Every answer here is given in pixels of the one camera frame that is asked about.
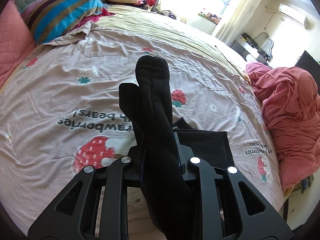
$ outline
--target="pink quilted pillow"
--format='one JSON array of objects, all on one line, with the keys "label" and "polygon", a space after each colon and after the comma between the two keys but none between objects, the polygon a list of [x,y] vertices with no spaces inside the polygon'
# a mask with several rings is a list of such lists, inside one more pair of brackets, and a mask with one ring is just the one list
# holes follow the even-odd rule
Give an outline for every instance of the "pink quilted pillow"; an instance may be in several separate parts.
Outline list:
[{"label": "pink quilted pillow", "polygon": [[0,15],[0,88],[35,47],[30,30],[10,0]]}]

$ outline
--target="bedsheet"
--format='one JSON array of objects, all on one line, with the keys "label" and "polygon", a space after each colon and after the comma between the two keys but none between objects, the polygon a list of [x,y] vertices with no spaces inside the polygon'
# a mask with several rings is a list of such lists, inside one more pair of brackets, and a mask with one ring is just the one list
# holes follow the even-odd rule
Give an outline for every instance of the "bedsheet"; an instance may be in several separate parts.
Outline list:
[{"label": "bedsheet", "polygon": [[[131,122],[119,109],[118,86],[137,83],[135,64],[146,54],[169,64],[173,120],[183,117],[197,129],[227,131],[236,167],[281,208],[273,142],[241,67],[230,63],[232,52],[227,60],[200,35],[177,31],[174,20],[150,17],[162,32],[127,30],[118,12],[118,25],[103,24],[102,18],[41,45],[0,91],[0,199],[25,234],[82,167],[109,165],[135,144]],[[130,239],[165,239],[141,192],[128,194]]]}]

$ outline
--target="metal bolt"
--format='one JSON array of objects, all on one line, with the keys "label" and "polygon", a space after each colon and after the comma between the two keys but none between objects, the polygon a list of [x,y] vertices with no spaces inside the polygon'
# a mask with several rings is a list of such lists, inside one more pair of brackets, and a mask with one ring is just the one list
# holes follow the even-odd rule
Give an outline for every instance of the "metal bolt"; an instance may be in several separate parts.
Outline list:
[{"label": "metal bolt", "polygon": [[229,167],[228,171],[229,171],[229,173],[235,174],[235,173],[237,173],[238,170],[236,167]]},{"label": "metal bolt", "polygon": [[125,157],[123,157],[123,158],[121,159],[121,161],[122,161],[123,163],[129,163],[129,162],[131,161],[131,158],[128,157],[128,156],[125,156]]},{"label": "metal bolt", "polygon": [[84,167],[84,172],[85,172],[85,173],[93,172],[93,167],[92,167],[92,166],[86,166],[86,167]]},{"label": "metal bolt", "polygon": [[190,159],[190,161],[191,161],[192,163],[194,163],[194,164],[197,164],[197,163],[200,162],[200,159],[199,159],[198,157],[192,157],[192,158]]}]

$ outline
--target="pink blanket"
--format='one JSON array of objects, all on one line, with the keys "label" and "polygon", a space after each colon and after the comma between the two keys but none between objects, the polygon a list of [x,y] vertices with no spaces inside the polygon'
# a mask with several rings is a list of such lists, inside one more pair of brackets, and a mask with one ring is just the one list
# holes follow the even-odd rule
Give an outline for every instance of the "pink blanket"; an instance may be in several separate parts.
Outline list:
[{"label": "pink blanket", "polygon": [[270,69],[251,62],[247,72],[274,140],[282,189],[287,189],[320,166],[320,97],[316,82],[298,67]]},{"label": "pink blanket", "polygon": [[0,14],[0,88],[35,47],[30,30],[10,0]]}]

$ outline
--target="red cloth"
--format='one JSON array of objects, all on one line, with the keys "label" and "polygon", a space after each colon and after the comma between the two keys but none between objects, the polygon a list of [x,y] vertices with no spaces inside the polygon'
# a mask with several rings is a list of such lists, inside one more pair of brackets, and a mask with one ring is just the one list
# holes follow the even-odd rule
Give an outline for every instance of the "red cloth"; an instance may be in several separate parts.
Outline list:
[{"label": "red cloth", "polygon": [[72,28],[72,31],[77,28],[80,28],[82,25],[86,24],[89,21],[93,21],[95,23],[102,16],[112,16],[112,15],[115,15],[115,13],[108,12],[107,9],[103,8],[101,14],[99,15],[90,15],[88,17],[84,17],[76,26]]},{"label": "red cloth", "polygon": [[156,0],[145,0],[147,1],[147,5],[154,6],[156,4]]},{"label": "red cloth", "polygon": [[254,93],[280,162],[282,189],[295,186],[320,166],[320,97],[315,80],[298,67],[270,69],[248,63]]}]

